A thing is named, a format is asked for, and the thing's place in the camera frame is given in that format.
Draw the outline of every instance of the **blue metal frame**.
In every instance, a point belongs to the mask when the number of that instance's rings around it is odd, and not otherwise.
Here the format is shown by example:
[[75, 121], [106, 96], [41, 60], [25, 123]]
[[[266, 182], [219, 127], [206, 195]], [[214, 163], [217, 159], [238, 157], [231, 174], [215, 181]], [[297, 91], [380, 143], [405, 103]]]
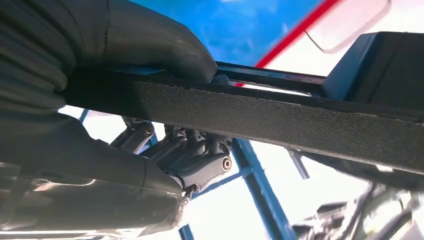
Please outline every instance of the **blue metal frame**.
[[182, 240], [194, 240], [195, 237], [193, 236], [192, 230], [190, 229], [190, 226], [187, 224], [183, 227], [181, 227], [179, 230], [179, 236]]
[[244, 176], [244, 180], [270, 237], [295, 240], [296, 234], [268, 182], [251, 143], [248, 140], [234, 138], [232, 153], [240, 169], [251, 169], [251, 173]]
[[89, 114], [89, 110], [88, 109], [84, 109], [82, 110], [81, 116], [79, 117], [79, 121], [82, 123], [84, 122], [84, 120], [87, 117], [87, 114]]

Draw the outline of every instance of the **finger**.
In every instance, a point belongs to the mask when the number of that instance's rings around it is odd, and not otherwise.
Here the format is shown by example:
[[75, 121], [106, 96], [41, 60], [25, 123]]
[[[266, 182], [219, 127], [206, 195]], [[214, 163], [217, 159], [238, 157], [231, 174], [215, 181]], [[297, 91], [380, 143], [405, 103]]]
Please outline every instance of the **finger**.
[[104, 57], [109, 62], [155, 65], [176, 77], [207, 82], [217, 65], [184, 25], [129, 1], [110, 0]]

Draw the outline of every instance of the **textured black surface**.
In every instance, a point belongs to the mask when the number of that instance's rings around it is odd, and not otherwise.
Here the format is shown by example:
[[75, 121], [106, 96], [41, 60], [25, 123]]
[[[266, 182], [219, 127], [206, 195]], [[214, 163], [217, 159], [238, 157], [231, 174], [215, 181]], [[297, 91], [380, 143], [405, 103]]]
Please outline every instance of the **textured black surface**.
[[93, 70], [63, 94], [78, 107], [424, 173], [418, 110]]

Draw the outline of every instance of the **wire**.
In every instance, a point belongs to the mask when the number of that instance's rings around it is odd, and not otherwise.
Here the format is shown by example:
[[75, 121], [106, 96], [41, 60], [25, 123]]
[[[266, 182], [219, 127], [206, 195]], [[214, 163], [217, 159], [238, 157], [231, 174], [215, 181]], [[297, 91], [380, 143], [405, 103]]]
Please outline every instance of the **wire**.
[[360, 202], [358, 203], [358, 206], [355, 209], [355, 212], [353, 213], [353, 216], [350, 219], [349, 224], [347, 225], [343, 234], [338, 238], [338, 240], [346, 239], [348, 235], [352, 232], [358, 217], [361, 215], [362, 211], [364, 210], [364, 207], [367, 205], [367, 202], [369, 201], [370, 197], [373, 195], [373, 192], [376, 189], [376, 187], [377, 187], [377, 184], [375, 182], [372, 182], [371, 187], [369, 188], [366, 195], [359, 200]]

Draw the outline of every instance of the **black glove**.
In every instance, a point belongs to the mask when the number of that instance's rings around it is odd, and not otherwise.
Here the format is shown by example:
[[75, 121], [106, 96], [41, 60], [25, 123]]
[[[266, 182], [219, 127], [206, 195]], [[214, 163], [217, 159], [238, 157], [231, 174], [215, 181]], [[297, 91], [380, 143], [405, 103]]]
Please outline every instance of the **black glove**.
[[2, 0], [0, 162], [29, 178], [48, 170], [180, 194], [154, 164], [91, 139], [77, 119], [57, 113], [67, 76], [99, 64], [161, 66], [199, 82], [217, 68], [187, 27], [126, 0]]

